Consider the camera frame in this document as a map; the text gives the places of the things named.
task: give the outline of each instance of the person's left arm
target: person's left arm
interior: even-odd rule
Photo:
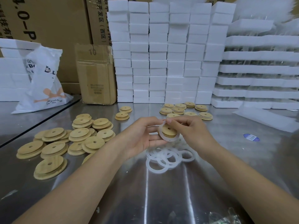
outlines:
[[[14,224],[88,223],[114,175],[127,159],[148,147],[165,144],[155,134],[163,123],[140,118],[100,148],[60,186],[33,205]]]

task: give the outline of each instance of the white foam sheet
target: white foam sheet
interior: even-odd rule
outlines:
[[[292,133],[299,129],[299,123],[296,122],[296,119],[274,114],[263,109],[242,105],[233,113],[286,132]]]

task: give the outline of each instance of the small cardboard box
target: small cardboard box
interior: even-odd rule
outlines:
[[[114,104],[117,97],[111,47],[76,44],[75,52],[83,103]]]

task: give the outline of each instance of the metal table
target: metal table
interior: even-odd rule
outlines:
[[[48,120],[53,115],[73,105],[81,99],[81,96],[75,95],[73,100],[65,105],[54,108],[40,110],[37,112],[11,114],[18,104],[17,101],[0,102],[0,147],[17,138],[24,132],[34,128],[43,121]]]
[[[121,122],[115,120],[114,115],[123,105],[130,105],[133,112],[129,120]],[[100,106],[79,102],[2,147],[0,198],[4,198],[0,200],[0,223],[11,223],[72,174],[86,157],[86,154],[64,154],[68,166],[61,174],[48,180],[36,180],[33,172],[42,159],[34,157],[19,160],[15,157],[17,149],[32,141],[34,134],[54,127],[71,129],[73,119],[81,113],[89,113],[93,119],[108,118],[118,134],[139,117],[165,118],[159,114],[161,107],[160,104],[119,103]],[[213,114],[214,119],[206,121],[206,124],[215,139],[265,177],[299,198],[299,134],[270,128],[232,114],[233,111],[209,107],[208,112]],[[298,112],[272,111],[298,118]],[[246,133],[259,137],[260,141],[245,139],[243,134]],[[145,160],[143,152],[123,164],[90,223],[202,224],[208,221],[210,212],[226,216],[229,207],[233,207],[245,223],[252,223],[215,169],[199,157],[161,175],[148,172]]]

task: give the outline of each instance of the person's left hand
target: person's left hand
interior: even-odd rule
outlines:
[[[149,134],[158,131],[159,126],[163,123],[162,119],[157,117],[142,117],[132,125],[118,134],[111,141],[124,150],[126,159],[132,158],[141,153],[148,147],[164,145],[164,141],[158,134]]]

